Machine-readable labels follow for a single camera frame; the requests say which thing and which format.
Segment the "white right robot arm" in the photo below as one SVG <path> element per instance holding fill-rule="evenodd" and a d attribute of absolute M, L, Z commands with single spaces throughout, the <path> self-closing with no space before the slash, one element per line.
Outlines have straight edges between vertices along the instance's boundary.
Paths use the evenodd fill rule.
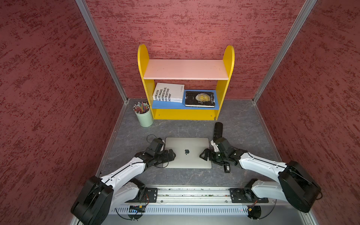
<path fill-rule="evenodd" d="M 288 202 L 300 212 L 307 213 L 314 202 L 323 196 L 321 187 L 296 161 L 276 162 L 241 149 L 235 149 L 231 155 L 205 149 L 199 157 L 224 166 L 226 173 L 230 172 L 231 166 L 236 166 L 270 178 L 271 181 L 252 179 L 240 189 L 249 203 L 264 198 L 276 199 Z"/>

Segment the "silver laptop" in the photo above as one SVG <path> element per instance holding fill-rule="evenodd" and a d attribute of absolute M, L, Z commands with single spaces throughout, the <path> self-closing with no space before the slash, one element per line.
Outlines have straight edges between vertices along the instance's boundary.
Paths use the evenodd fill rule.
<path fill-rule="evenodd" d="M 209 148 L 208 138 L 167 137 L 165 149 L 173 150 L 176 157 L 162 167 L 177 169 L 211 169 L 212 163 L 200 158 L 201 153 Z"/>

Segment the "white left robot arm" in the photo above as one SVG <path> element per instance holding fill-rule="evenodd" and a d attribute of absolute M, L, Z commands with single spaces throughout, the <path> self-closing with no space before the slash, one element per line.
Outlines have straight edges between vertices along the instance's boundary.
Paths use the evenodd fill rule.
<path fill-rule="evenodd" d="M 138 152 L 126 165 L 101 178 L 92 176 L 83 186 L 70 212 L 84 225 L 100 225 L 116 204 L 134 200 L 143 184 L 135 179 L 147 168 L 174 161 L 173 150 Z"/>

